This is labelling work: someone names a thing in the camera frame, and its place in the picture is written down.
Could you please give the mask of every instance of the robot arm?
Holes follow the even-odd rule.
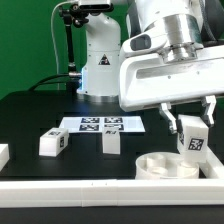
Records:
[[[201,0],[137,0],[139,34],[121,49],[120,106],[125,111],[158,107],[177,132],[171,105],[206,104],[213,125],[215,97],[224,93],[224,47],[203,48]]]

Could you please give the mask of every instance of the white box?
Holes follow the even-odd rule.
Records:
[[[0,144],[0,171],[9,161],[9,147],[7,144]]]
[[[40,137],[39,155],[56,157],[68,145],[68,129],[52,128]]]
[[[183,132],[178,134],[177,149],[184,156],[184,160],[192,162],[206,162],[208,127],[200,117],[179,115]]]
[[[103,129],[103,153],[120,154],[120,132],[116,127],[104,127]]]

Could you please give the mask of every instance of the green wall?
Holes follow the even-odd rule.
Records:
[[[53,8],[60,2],[0,0],[0,99],[13,91],[27,90],[40,79],[56,74],[50,19]],[[125,12],[126,7],[119,6],[110,15],[124,27]],[[66,72],[67,46],[59,16],[55,18],[55,28],[62,65],[60,72]],[[80,68],[86,61],[85,31],[74,28],[73,35],[75,61]],[[127,31],[122,29],[122,41],[125,38]]]

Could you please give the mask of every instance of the black table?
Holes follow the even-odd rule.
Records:
[[[173,107],[174,114],[197,115],[201,105]],[[39,138],[63,117],[141,116],[146,133],[121,133],[121,155],[102,153],[102,134],[70,134],[69,145],[56,158],[39,156]],[[224,160],[224,111],[214,113],[209,146]],[[10,161],[0,172],[8,180],[133,179],[135,160],[155,151],[177,152],[176,136],[157,109],[125,113],[118,104],[83,102],[66,91],[15,92],[0,101],[0,143],[8,143]],[[221,223],[224,206],[149,206],[101,208],[0,209],[2,223],[21,216],[31,223]]]

